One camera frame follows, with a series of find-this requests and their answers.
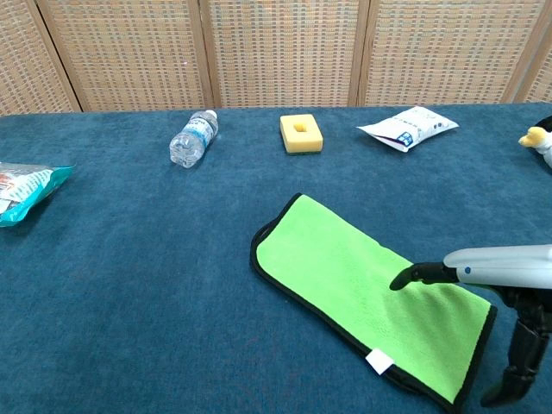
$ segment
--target woven panel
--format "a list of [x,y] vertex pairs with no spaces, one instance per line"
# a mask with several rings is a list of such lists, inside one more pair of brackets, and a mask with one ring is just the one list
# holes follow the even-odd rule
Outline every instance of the woven panel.
[[71,111],[27,4],[0,4],[0,115]]
[[545,0],[381,0],[367,105],[497,103]]
[[552,102],[552,46],[529,89],[526,100]]
[[186,1],[43,3],[86,109],[204,106]]
[[358,5],[210,0],[222,105],[346,105]]

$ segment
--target teal chip bag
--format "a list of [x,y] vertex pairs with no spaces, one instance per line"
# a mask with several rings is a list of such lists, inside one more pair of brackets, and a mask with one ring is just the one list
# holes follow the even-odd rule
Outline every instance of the teal chip bag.
[[72,174],[72,166],[0,162],[0,227],[18,224]]

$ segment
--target table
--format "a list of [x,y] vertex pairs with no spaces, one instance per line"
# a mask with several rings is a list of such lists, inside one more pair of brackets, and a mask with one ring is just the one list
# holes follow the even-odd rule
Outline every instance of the table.
[[[356,129],[402,108],[219,110],[191,170],[168,143],[186,110],[8,116],[0,160],[75,165],[0,229],[4,413],[417,412],[324,322],[249,265],[255,231],[296,192],[412,261],[552,242],[552,170],[517,141],[552,104],[431,107],[461,127],[395,151]],[[290,156],[279,116],[310,112],[321,154]],[[516,319],[499,308],[465,412],[500,378]],[[530,394],[552,410],[552,352]]]

